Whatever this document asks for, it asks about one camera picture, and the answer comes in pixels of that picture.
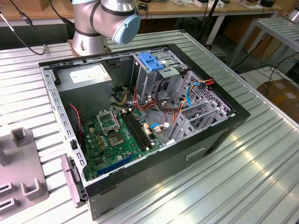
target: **expansion slot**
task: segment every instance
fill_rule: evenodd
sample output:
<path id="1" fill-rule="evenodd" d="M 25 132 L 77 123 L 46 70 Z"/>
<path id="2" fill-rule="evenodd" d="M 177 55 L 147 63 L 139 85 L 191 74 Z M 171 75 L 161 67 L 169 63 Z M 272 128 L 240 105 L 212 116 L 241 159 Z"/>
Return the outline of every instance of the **expansion slot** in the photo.
<path id="1" fill-rule="evenodd" d="M 102 169 L 102 170 L 99 170 L 99 171 L 97 172 L 98 175 L 102 175 L 102 174 L 108 173 L 108 172 L 110 172 L 111 170 L 114 170 L 114 169 L 116 169 L 116 168 L 118 168 L 118 167 L 121 167 L 121 166 L 123 166 L 123 165 L 129 163 L 129 162 L 131 161 L 131 158 L 132 158 L 133 156 L 134 156 L 134 154 L 130 155 L 130 156 L 127 157 L 126 159 L 123 159 L 123 160 L 121 160 L 121 161 L 119 161 L 119 162 L 117 162 L 117 163 L 115 163 L 115 164 L 113 164 L 113 165 L 111 165 L 111 166 L 109 166 L 109 167 L 106 167 L 106 168 L 104 168 L 104 169 Z"/>

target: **cardboard box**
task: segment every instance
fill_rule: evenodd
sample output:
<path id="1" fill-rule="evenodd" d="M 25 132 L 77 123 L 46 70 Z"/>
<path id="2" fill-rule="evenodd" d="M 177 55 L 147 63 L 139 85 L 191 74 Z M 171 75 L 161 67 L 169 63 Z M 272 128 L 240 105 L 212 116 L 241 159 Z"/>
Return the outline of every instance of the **cardboard box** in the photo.
<path id="1" fill-rule="evenodd" d="M 22 9 L 43 11 L 49 5 L 49 0 L 14 0 L 14 3 L 21 11 Z"/>
<path id="2" fill-rule="evenodd" d="M 265 95 L 268 82 L 260 85 L 257 90 Z M 299 90 L 286 79 L 271 81 L 266 96 L 279 109 L 299 124 Z"/>

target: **green motherboard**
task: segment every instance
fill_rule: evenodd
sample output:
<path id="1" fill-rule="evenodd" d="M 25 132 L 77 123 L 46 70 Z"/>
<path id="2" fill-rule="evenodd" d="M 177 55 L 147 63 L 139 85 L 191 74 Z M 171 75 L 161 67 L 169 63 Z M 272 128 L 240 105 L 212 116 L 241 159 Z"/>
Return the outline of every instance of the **green motherboard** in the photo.
<path id="1" fill-rule="evenodd" d="M 133 111 L 132 115 L 138 118 L 140 125 L 146 122 L 140 111 Z M 120 126 L 119 131 L 107 135 L 103 133 L 97 119 L 82 125 L 86 139 L 84 156 L 87 165 L 84 173 L 87 181 L 162 147 L 159 138 L 151 134 L 151 138 L 148 138 L 152 147 L 149 150 L 141 150 L 120 114 L 116 115 L 116 119 Z M 101 121 L 104 127 L 111 125 L 111 120 L 107 117 Z"/>

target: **blue drive bay latch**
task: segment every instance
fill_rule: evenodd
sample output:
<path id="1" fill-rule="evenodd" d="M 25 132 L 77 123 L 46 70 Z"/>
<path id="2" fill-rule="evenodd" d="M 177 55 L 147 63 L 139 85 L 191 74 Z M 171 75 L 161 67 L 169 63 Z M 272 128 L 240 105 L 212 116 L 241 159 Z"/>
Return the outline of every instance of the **blue drive bay latch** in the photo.
<path id="1" fill-rule="evenodd" d="M 157 59 L 149 52 L 138 54 L 140 60 L 148 67 L 150 71 L 158 71 L 164 69 L 164 65 L 160 64 Z"/>

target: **light blue end cap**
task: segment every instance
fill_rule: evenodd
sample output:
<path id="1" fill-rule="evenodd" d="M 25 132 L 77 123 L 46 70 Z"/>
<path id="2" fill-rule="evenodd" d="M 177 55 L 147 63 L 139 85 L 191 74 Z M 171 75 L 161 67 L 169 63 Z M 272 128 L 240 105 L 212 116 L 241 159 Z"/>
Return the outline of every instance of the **light blue end cap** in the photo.
<path id="1" fill-rule="evenodd" d="M 73 0 L 72 4 L 82 4 L 82 3 L 88 3 L 88 2 L 92 2 L 92 1 L 96 1 L 96 0 Z"/>
<path id="2" fill-rule="evenodd" d="M 112 40 L 118 44 L 127 44 L 136 36 L 139 27 L 139 16 L 131 15 L 118 27 L 112 37 Z"/>

